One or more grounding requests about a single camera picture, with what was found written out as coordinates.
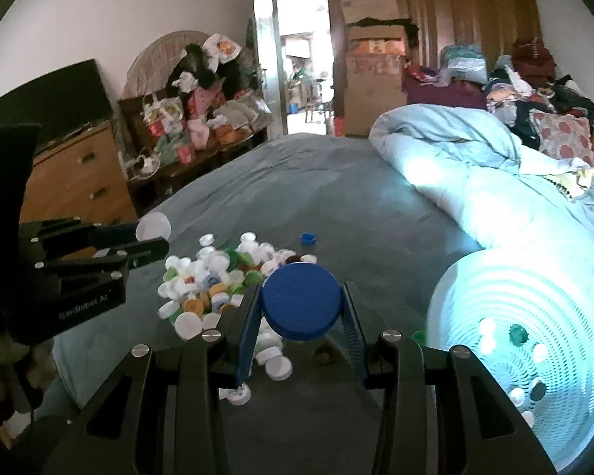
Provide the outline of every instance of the wooden wall panel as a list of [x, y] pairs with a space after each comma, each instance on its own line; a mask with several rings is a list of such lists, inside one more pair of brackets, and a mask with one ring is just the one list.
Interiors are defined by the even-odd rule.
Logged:
[[[345, 31], [340, 0], [329, 0], [335, 54], [334, 83], [345, 87]], [[412, 60], [438, 67], [440, 50], [450, 44], [476, 43], [482, 47], [489, 68], [497, 57], [510, 53], [518, 37], [540, 36], [535, 0], [397, 0], [401, 16], [420, 28], [419, 47]], [[335, 112], [343, 116], [343, 91], [335, 92]]]

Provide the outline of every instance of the drawer handle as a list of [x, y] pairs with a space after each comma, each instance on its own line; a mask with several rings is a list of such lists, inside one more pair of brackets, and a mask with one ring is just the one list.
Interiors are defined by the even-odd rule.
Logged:
[[108, 187], [106, 185], [103, 187], [100, 187], [98, 190], [91, 192], [88, 198], [90, 200], [96, 200], [100, 196], [103, 196], [107, 190], [108, 190]]
[[80, 157], [79, 159], [77, 159], [77, 162], [79, 164], [86, 164], [89, 163], [90, 161], [93, 161], [97, 158], [97, 154], [95, 152], [90, 152], [89, 154], [84, 155], [83, 157]]

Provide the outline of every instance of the polka dot pillow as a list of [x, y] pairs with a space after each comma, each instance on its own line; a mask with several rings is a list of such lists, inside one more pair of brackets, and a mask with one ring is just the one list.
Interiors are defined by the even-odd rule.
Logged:
[[531, 110], [530, 122], [539, 134], [541, 153], [559, 160], [578, 157], [594, 166], [590, 122], [587, 118]]

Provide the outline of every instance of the tv screen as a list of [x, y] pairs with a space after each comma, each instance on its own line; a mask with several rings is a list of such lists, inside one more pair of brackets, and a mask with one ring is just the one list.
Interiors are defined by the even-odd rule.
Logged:
[[45, 74], [0, 97], [0, 126], [42, 125], [38, 151], [111, 116], [94, 59]]

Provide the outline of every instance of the screw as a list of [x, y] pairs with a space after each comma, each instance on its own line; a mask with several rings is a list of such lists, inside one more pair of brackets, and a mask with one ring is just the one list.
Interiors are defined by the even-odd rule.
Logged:
[[220, 331], [217, 331], [216, 329], [209, 329], [208, 331], [203, 332], [203, 339], [206, 342], [218, 341], [218, 339], [220, 339], [221, 337], [222, 334], [220, 333]]
[[468, 359], [470, 357], [470, 350], [466, 346], [459, 344], [453, 348], [453, 355], [460, 359]]
[[394, 329], [387, 329], [381, 332], [381, 337], [387, 342], [399, 342], [403, 335]]
[[132, 347], [132, 356], [136, 358], [145, 357], [149, 352], [149, 346], [147, 344], [138, 344]]

